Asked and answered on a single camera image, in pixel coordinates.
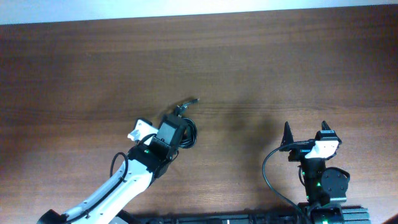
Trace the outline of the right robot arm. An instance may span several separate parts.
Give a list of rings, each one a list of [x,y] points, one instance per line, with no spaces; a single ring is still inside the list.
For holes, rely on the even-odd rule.
[[[336,156],[342,143],[325,121],[313,139],[294,141],[289,123],[284,124],[281,151],[289,153],[290,162],[299,162],[300,178],[305,187],[307,203],[299,208],[311,223],[344,223],[341,204],[346,202],[350,174],[326,161]]]

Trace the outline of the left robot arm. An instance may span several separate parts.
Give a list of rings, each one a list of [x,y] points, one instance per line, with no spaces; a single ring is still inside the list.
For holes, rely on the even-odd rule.
[[[197,140],[195,123],[180,115],[167,114],[156,128],[145,119],[137,119],[127,137],[136,142],[128,153],[119,152],[111,163],[110,178],[76,207],[58,214],[49,210],[38,223],[109,223],[137,195],[166,173],[179,149],[191,148]],[[123,163],[113,171],[121,155]]]

